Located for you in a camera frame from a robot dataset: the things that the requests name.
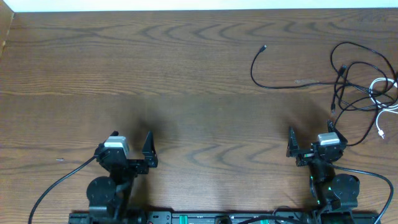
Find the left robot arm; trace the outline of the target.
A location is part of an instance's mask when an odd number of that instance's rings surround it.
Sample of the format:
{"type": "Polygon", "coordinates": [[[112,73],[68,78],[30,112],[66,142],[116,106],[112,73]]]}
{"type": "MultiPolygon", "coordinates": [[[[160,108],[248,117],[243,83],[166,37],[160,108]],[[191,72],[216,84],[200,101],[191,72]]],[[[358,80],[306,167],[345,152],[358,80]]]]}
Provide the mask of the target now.
{"type": "Polygon", "coordinates": [[[95,178],[87,187],[90,222],[147,223],[143,209],[131,206],[129,201],[134,179],[158,166],[153,133],[147,133],[142,159],[130,159],[128,154],[126,137],[117,131],[95,150],[94,158],[109,175],[95,178]]]}

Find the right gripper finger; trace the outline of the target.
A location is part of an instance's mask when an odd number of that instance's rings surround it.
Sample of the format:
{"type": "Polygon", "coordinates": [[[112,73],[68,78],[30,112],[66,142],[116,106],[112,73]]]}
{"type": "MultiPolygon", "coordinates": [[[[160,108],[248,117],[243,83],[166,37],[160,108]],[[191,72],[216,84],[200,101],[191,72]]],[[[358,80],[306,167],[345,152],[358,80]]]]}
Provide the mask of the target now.
{"type": "Polygon", "coordinates": [[[287,157],[296,157],[299,153],[299,145],[293,127],[289,127],[289,139],[287,145],[287,157]]]}
{"type": "Polygon", "coordinates": [[[328,132],[335,133],[338,136],[340,143],[347,145],[348,140],[335,128],[335,125],[333,124],[332,120],[328,120],[326,122],[326,124],[327,124],[327,128],[328,128],[328,132]]]}

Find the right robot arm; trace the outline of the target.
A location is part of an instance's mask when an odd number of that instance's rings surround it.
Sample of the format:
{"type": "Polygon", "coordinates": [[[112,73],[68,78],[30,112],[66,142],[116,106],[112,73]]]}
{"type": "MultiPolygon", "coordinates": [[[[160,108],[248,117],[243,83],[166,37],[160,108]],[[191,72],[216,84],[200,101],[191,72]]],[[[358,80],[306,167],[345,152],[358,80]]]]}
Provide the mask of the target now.
{"type": "Polygon", "coordinates": [[[319,134],[308,149],[301,149],[295,131],[289,128],[287,157],[296,166],[310,170],[310,191],[318,203],[311,211],[313,223],[354,223],[352,209],[358,206],[360,181],[354,175],[337,174],[333,163],[343,156],[348,140],[327,121],[328,132],[319,134]]]}

